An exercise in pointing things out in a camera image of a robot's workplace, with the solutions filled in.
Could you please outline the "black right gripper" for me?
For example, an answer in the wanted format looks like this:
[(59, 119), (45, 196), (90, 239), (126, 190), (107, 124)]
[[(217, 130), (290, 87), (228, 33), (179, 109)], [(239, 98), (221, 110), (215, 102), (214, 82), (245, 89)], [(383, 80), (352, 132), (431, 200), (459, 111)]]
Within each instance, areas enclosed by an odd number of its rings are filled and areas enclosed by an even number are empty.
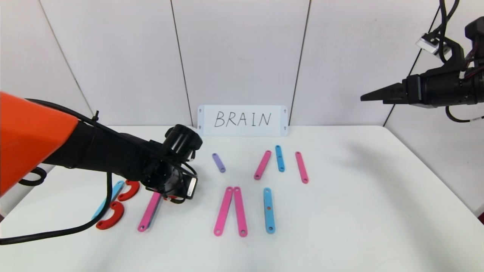
[(434, 108), (461, 104), (461, 81), (455, 73), (407, 77), (406, 86), (396, 83), (361, 96), (361, 101), (383, 104), (410, 104)]

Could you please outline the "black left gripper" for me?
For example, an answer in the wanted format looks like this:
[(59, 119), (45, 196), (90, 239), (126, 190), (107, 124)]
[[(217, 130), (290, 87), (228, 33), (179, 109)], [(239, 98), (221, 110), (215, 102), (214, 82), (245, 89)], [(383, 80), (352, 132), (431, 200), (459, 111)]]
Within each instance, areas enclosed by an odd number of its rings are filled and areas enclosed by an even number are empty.
[(168, 200), (171, 203), (182, 204), (192, 199), (197, 186), (197, 177), (175, 172), (168, 180)]

